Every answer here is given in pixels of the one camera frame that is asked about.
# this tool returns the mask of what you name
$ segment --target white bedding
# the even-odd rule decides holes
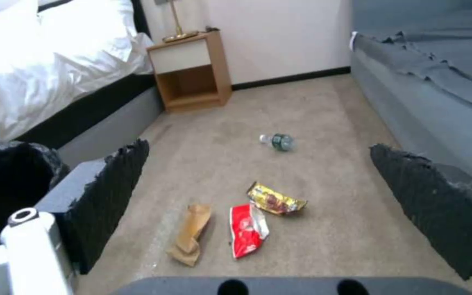
[[[152,41],[130,0],[73,0],[37,14],[37,0],[0,12],[0,141],[131,73],[150,73]]]

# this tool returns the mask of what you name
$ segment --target nightstand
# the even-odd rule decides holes
[[[147,49],[168,112],[224,106],[231,80],[220,32]]]

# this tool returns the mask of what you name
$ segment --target white wall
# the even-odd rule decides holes
[[[142,0],[152,39],[174,32],[168,4]],[[232,84],[349,65],[350,0],[177,0],[184,30],[221,29]]]

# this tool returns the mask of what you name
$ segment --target green bottle label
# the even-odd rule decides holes
[[[279,151],[284,151],[284,149],[281,147],[281,141],[285,137],[285,134],[277,133],[272,136],[272,146],[279,150]]]

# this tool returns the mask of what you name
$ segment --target beige carpet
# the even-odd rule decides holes
[[[297,141],[291,153],[261,133]],[[422,276],[467,287],[403,215],[368,147],[395,141],[350,75],[235,92],[224,108],[164,114],[142,135],[150,157],[118,229],[79,294],[149,276]],[[234,261],[229,207],[258,180],[309,200],[302,216],[266,215],[262,248]],[[202,257],[189,268],[165,249],[187,204],[211,204]]]

